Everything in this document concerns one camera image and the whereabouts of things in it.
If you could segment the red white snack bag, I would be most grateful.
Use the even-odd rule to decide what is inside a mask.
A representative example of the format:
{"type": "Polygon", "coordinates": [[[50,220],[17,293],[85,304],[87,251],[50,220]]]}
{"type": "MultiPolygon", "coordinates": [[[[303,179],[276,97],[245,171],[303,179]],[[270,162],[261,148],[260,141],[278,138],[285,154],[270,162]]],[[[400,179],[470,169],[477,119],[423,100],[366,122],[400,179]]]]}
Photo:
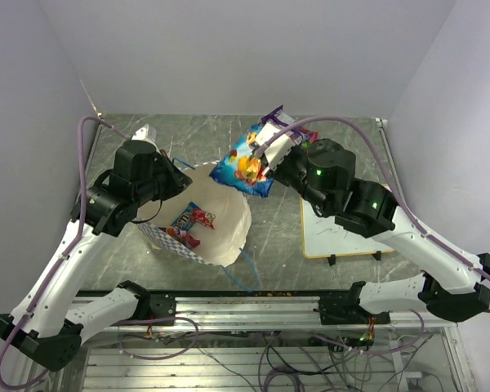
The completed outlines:
{"type": "Polygon", "coordinates": [[[303,149],[308,149],[310,145],[312,145],[318,139],[319,136],[319,134],[316,131],[309,131],[309,130],[305,130],[304,135],[305,138],[303,143],[301,144],[301,147],[303,149]]]}

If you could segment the brown m&m's packet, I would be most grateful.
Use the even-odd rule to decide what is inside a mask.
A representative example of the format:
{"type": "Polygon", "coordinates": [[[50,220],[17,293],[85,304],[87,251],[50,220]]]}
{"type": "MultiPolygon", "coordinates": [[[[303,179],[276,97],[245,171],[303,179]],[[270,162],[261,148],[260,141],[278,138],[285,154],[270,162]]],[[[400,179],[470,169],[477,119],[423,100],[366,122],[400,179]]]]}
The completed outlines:
{"type": "Polygon", "coordinates": [[[193,202],[190,202],[185,210],[171,223],[171,227],[189,231],[195,225],[195,220],[192,213],[196,209],[199,209],[199,206],[193,202]]]}

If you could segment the blue candy bag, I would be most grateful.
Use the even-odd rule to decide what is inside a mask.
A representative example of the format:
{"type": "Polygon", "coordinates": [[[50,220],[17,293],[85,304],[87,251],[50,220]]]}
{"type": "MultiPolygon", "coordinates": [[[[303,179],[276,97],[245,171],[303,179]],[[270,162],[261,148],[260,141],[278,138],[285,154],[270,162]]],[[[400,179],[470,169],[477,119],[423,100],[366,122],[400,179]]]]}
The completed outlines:
{"type": "Polygon", "coordinates": [[[216,164],[209,174],[216,183],[261,198],[269,195],[274,181],[265,175],[263,163],[254,155],[261,129],[260,124],[252,125],[216,164]]]}

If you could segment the purple snack packet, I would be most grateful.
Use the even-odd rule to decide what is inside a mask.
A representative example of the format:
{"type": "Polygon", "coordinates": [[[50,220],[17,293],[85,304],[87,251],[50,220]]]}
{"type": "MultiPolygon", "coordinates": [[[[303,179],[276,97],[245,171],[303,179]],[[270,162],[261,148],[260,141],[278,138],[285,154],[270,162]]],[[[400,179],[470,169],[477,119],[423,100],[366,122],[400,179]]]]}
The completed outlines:
{"type": "MultiPolygon", "coordinates": [[[[295,121],[296,120],[293,117],[284,112],[283,105],[280,105],[278,108],[261,118],[261,125],[264,126],[265,124],[269,123],[278,129],[282,129],[292,125],[295,121]]],[[[296,145],[301,145],[305,138],[305,130],[309,129],[299,127],[295,130],[287,132],[286,136],[289,137],[296,145]]]]}

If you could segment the purple candy packet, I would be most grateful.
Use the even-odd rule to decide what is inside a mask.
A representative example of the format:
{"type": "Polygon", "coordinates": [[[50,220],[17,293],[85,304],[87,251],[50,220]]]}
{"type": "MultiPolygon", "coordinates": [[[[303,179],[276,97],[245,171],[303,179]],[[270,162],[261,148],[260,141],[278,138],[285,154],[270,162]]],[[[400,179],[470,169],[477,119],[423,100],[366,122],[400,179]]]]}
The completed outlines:
{"type": "Polygon", "coordinates": [[[171,238],[175,239],[178,243],[187,247],[189,250],[193,250],[200,245],[200,241],[192,237],[186,230],[179,229],[177,227],[169,226],[164,229],[164,232],[171,238]]]}

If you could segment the blue checkered paper bag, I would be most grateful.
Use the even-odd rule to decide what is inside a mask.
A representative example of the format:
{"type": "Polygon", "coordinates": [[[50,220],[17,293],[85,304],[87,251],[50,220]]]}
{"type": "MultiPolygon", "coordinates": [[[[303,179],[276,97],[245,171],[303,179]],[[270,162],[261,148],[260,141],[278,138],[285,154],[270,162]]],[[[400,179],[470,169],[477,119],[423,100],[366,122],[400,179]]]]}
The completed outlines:
{"type": "Polygon", "coordinates": [[[180,159],[175,162],[180,164],[180,172],[192,180],[191,185],[165,202],[149,202],[141,207],[136,227],[153,247],[200,265],[216,266],[245,292],[258,290],[256,264],[245,250],[252,226],[247,199],[210,177],[216,161],[199,165],[180,159]],[[251,267],[251,285],[240,283],[228,270],[241,256],[251,267]]]}

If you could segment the small red snack packet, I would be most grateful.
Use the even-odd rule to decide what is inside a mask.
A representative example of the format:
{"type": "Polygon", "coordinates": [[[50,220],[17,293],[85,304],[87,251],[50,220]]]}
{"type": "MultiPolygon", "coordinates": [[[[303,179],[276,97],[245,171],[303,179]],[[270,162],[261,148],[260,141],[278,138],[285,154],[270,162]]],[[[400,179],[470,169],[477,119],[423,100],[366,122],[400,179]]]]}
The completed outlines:
{"type": "Polygon", "coordinates": [[[195,208],[190,213],[190,216],[191,216],[191,220],[195,224],[200,224],[203,227],[206,227],[208,229],[215,229],[213,222],[214,222],[216,216],[214,214],[212,214],[210,212],[206,212],[200,208],[195,208]]]}

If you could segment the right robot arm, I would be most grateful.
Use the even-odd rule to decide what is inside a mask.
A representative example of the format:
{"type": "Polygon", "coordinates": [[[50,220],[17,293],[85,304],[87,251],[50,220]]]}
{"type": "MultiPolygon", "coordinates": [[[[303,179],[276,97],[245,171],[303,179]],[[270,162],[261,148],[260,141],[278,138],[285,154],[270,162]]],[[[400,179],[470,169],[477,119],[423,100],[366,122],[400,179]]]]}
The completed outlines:
{"type": "Polygon", "coordinates": [[[308,149],[278,142],[265,150],[270,178],[294,189],[322,218],[333,217],[345,231],[394,249],[420,273],[387,283],[353,283],[344,314],[361,323],[371,314],[427,310],[450,322],[463,322],[489,309],[490,254],[472,255],[430,240],[411,221],[384,185],[355,176],[356,156],[329,139],[308,149]]]}

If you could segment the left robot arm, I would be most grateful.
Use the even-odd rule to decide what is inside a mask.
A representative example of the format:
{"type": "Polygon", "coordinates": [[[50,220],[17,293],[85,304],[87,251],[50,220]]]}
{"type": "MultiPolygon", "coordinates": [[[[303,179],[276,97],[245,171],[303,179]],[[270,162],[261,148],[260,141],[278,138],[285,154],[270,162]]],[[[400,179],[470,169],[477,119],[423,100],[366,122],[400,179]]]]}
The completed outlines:
{"type": "Polygon", "coordinates": [[[130,281],[81,308],[71,305],[96,255],[125,225],[138,221],[138,210],[174,198],[191,183],[165,151],[144,140],[125,142],[113,168],[102,172],[75,204],[59,247],[31,291],[12,312],[0,314],[0,338],[56,372],[106,327],[143,323],[151,312],[150,294],[130,281]]]}

